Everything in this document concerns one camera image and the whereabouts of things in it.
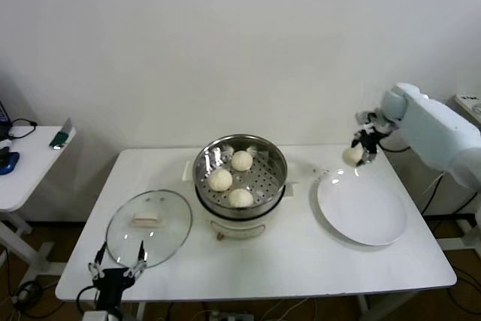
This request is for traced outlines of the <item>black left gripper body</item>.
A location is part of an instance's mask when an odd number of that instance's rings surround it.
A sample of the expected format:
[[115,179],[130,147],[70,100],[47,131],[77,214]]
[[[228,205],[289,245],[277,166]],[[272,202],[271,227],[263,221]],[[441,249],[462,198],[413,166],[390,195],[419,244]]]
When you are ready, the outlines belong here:
[[103,275],[103,277],[98,276],[93,280],[93,286],[99,291],[96,307],[119,307],[123,292],[135,284],[135,277],[130,276],[127,268],[105,269]]

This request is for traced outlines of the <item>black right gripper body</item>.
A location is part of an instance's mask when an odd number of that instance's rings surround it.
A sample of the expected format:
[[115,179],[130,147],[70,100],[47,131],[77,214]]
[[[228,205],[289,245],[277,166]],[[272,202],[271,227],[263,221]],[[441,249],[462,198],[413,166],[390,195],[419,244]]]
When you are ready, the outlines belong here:
[[379,132],[359,131],[356,134],[356,139],[362,145],[365,152],[368,152],[369,154],[377,153],[377,145],[380,141]]

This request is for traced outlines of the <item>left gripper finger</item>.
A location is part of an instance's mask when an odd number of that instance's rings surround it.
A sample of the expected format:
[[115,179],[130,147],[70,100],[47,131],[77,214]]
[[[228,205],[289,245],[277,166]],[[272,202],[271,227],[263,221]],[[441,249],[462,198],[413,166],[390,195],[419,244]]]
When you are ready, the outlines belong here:
[[147,267],[146,252],[144,249],[144,242],[142,241],[138,250],[138,257],[136,262],[125,271],[126,277],[140,277]]
[[107,242],[105,241],[102,244],[100,250],[96,253],[94,261],[88,264],[88,269],[93,280],[99,280],[100,278],[104,277],[104,272],[101,264],[104,258],[104,253],[106,248],[107,248]]

